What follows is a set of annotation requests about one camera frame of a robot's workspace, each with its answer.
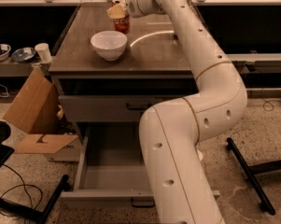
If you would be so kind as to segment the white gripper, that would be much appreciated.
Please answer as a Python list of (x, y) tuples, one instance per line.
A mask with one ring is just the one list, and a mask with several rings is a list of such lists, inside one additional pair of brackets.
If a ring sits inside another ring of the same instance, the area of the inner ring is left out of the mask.
[(155, 0), (126, 0), (126, 6), (123, 4), (113, 5), (106, 11), (108, 17), (112, 20), (123, 19), (129, 13), (130, 16), (139, 18), (159, 12), (159, 5)]

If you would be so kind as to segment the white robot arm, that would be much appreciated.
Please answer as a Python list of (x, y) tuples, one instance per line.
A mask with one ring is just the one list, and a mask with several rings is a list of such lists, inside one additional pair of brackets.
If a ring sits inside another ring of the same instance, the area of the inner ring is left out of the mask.
[(126, 0), (134, 18), (169, 16), (197, 93), (158, 103), (139, 122), (139, 140), (161, 224), (225, 224), (196, 145), (233, 127), (246, 109), (246, 87), (190, 0)]

